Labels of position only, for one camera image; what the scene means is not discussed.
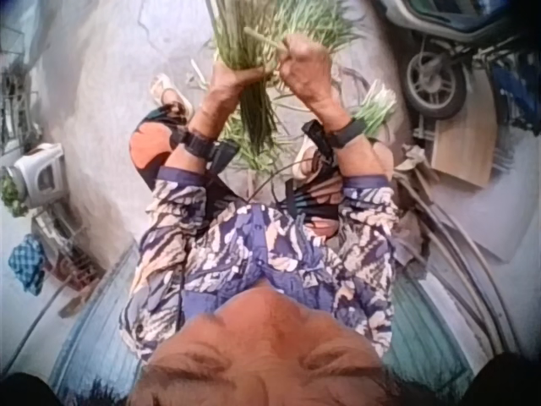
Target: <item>potted plant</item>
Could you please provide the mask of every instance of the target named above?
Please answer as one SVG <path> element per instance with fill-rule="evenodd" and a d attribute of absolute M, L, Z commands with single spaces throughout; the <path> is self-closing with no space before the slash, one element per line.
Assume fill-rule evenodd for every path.
<path fill-rule="evenodd" d="M 0 194 L 2 202 L 13 217 L 24 217 L 28 214 L 28 206 L 25 204 L 24 180 L 18 176 L 17 168 L 7 167 L 0 174 Z"/>

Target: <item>woman's right hand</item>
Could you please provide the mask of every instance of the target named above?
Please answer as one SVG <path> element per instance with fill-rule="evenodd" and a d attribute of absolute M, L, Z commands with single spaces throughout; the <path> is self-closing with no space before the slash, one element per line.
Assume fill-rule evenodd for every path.
<path fill-rule="evenodd" d="M 327 48 L 302 34 L 284 40 L 287 52 L 280 56 L 280 76 L 309 109 L 332 98 L 331 56 Z"/>
<path fill-rule="evenodd" d="M 332 97 L 329 51 L 302 34 L 287 36 L 284 44 L 287 52 L 280 56 L 281 79 L 327 131 L 346 127 L 351 117 Z"/>

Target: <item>hand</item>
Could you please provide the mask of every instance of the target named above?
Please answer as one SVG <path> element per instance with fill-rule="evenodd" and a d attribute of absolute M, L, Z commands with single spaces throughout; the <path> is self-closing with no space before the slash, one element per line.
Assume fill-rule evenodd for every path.
<path fill-rule="evenodd" d="M 244 88 L 264 77 L 264 68 L 232 70 L 222 61 L 217 61 L 212 71 L 209 92 L 190 121 L 189 129 L 217 139 L 227 119 L 237 108 Z"/>
<path fill-rule="evenodd" d="M 346 127 L 350 115 L 332 97 L 331 56 L 325 47 L 302 34 L 287 36 L 280 76 L 328 132 Z"/>
<path fill-rule="evenodd" d="M 280 76 L 306 107 L 314 109 L 332 100 L 331 56 L 325 47 L 302 34 L 284 40 Z"/>

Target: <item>woman's left hand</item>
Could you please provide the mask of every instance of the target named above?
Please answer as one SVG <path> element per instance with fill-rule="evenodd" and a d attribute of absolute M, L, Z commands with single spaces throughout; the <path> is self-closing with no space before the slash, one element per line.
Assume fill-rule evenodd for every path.
<path fill-rule="evenodd" d="M 264 68 L 229 69 L 222 61 L 214 64 L 209 92 L 188 127 L 216 140 L 229 116 L 237 108 L 243 89 L 262 80 Z"/>

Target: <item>teal floor mat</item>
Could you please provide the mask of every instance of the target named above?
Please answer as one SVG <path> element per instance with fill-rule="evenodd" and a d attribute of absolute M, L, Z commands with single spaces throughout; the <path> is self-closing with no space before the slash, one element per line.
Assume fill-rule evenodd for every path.
<path fill-rule="evenodd" d="M 399 276 L 393 289 L 395 318 L 384 363 L 400 377 L 434 390 L 463 392 L 473 378 L 455 338 L 417 281 Z"/>

